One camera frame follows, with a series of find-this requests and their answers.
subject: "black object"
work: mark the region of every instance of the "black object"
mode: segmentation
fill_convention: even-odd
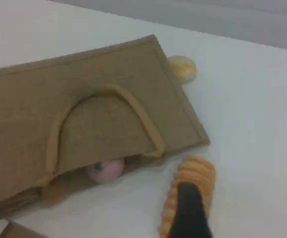
[[[167,238],[212,238],[202,204],[202,196],[194,183],[178,184],[178,205]]]

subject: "orange striped toy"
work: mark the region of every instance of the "orange striped toy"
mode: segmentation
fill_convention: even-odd
[[[161,214],[162,221],[159,227],[161,238],[166,238],[171,228],[177,208],[177,186],[182,181],[197,185],[202,195],[206,216],[209,217],[215,184],[215,167],[203,158],[189,156],[174,174],[171,189]]]

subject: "burlap bag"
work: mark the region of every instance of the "burlap bag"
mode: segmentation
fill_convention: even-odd
[[[0,69],[0,218],[209,139],[154,36]]]

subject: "pink toy fruit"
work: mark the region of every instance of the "pink toy fruit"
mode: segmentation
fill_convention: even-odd
[[[105,162],[98,162],[86,167],[87,175],[97,183],[112,182],[119,177],[125,167],[124,159],[114,159]]]

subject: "gray wall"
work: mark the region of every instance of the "gray wall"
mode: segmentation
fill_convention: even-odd
[[[287,0],[57,0],[287,49]]]

